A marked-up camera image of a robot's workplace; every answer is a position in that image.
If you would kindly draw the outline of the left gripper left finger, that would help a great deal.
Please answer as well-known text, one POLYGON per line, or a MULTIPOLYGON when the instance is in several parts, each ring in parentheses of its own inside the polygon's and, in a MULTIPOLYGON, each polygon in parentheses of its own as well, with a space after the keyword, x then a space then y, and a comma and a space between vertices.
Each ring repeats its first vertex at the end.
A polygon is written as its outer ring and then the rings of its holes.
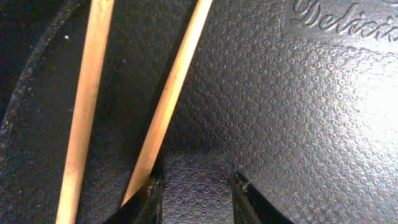
POLYGON ((117 212, 103 224, 162 223, 162 179, 151 177, 117 212))

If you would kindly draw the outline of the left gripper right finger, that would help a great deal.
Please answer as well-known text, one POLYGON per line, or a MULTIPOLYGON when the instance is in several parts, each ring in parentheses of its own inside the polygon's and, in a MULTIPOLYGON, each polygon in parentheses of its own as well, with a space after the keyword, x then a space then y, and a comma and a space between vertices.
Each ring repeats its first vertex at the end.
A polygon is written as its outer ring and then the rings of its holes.
POLYGON ((231 182, 234 223, 293 224, 239 172, 231 182))

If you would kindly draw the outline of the wooden chopstick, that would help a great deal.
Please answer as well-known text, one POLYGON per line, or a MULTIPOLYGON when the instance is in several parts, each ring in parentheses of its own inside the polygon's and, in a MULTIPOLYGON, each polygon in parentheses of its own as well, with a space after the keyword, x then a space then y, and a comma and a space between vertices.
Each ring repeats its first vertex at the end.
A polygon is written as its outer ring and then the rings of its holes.
POLYGON ((76 220, 113 7, 114 0, 90 5, 56 224, 76 220))
POLYGON ((157 104, 121 205, 147 182, 164 140, 212 0, 198 0, 157 104))

